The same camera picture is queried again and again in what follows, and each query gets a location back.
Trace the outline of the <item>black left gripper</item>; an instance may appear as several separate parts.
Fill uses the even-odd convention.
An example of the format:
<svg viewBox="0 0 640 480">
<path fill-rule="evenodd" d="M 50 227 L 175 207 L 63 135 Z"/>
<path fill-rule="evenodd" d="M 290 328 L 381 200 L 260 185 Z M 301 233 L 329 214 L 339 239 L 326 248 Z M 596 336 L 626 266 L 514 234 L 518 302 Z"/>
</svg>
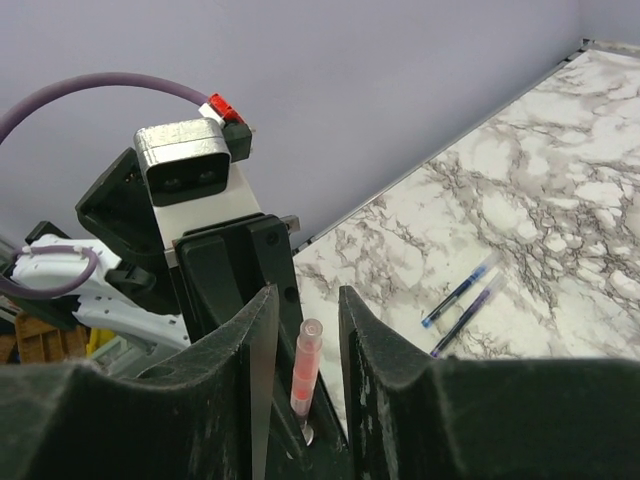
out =
<svg viewBox="0 0 640 480">
<path fill-rule="evenodd" d="M 289 233 L 289 220 L 254 214 L 189 231 L 175 243 L 172 280 L 191 341 L 230 320 L 263 287 L 274 285 L 282 342 L 294 343 L 300 301 Z"/>
</svg>

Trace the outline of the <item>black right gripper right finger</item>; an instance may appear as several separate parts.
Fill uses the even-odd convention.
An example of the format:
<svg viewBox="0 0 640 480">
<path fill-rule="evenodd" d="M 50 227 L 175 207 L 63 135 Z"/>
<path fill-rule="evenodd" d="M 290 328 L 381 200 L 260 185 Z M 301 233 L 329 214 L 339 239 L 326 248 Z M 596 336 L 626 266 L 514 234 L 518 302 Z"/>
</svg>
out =
<svg viewBox="0 0 640 480">
<path fill-rule="evenodd" d="M 357 479 L 635 479 L 639 365 L 436 360 L 339 291 Z"/>
</svg>

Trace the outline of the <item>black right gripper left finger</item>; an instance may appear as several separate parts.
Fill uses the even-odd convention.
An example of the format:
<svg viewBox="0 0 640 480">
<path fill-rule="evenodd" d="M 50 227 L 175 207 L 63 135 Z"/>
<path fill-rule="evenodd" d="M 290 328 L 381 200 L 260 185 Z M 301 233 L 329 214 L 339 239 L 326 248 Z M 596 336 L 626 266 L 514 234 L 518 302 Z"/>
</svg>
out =
<svg viewBox="0 0 640 480">
<path fill-rule="evenodd" d="M 1 370 L 5 479 L 261 479 L 279 322 L 261 289 L 134 379 L 88 360 Z"/>
</svg>

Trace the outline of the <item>purple gel pen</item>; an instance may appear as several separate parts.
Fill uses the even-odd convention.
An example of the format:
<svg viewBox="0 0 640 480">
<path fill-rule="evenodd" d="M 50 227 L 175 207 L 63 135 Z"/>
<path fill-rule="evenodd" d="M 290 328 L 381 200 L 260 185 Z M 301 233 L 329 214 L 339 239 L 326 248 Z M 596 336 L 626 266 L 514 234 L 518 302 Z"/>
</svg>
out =
<svg viewBox="0 0 640 480">
<path fill-rule="evenodd" d="M 447 347 L 458 337 L 463 328 L 495 298 L 505 284 L 505 276 L 498 273 L 464 311 L 450 331 L 436 344 L 429 355 L 439 358 Z"/>
</svg>

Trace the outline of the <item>red pen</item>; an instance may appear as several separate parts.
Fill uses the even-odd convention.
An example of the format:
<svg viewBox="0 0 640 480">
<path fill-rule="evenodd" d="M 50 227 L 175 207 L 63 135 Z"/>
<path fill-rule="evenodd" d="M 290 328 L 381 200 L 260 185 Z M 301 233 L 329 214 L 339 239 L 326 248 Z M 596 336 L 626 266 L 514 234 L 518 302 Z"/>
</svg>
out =
<svg viewBox="0 0 640 480">
<path fill-rule="evenodd" d="M 311 445 L 314 438 L 308 418 L 319 374 L 322 335 L 322 323 L 315 318 L 309 318 L 301 323 L 296 339 L 290 406 L 307 446 Z"/>
</svg>

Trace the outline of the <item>blue gel pen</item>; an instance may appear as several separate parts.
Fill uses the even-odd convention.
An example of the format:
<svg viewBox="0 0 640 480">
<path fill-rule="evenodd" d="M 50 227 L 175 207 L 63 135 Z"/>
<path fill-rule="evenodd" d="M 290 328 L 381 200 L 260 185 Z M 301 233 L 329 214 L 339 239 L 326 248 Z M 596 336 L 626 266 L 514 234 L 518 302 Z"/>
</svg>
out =
<svg viewBox="0 0 640 480">
<path fill-rule="evenodd" d="M 464 295 L 475 283 L 492 270 L 500 261 L 499 253 L 492 253 L 486 257 L 472 272 L 462 281 L 455 289 L 453 289 L 425 318 L 421 324 L 425 328 L 429 328 L 436 320 L 438 320 L 462 295 Z"/>
</svg>

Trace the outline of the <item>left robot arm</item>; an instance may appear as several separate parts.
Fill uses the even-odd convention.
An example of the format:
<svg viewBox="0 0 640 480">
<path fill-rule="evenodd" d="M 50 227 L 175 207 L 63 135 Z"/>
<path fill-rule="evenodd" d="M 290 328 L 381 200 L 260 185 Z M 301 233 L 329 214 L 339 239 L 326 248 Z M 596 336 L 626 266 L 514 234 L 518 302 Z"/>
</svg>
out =
<svg viewBox="0 0 640 480">
<path fill-rule="evenodd" d="M 127 149 L 77 204 L 90 237 L 39 224 L 2 273 L 2 291 L 53 325 L 108 329 L 176 353 L 273 285 L 278 353 L 291 360 L 302 321 L 291 223 L 244 196 L 233 169 L 225 191 L 170 207 L 176 232 L 164 241 L 136 152 Z"/>
</svg>

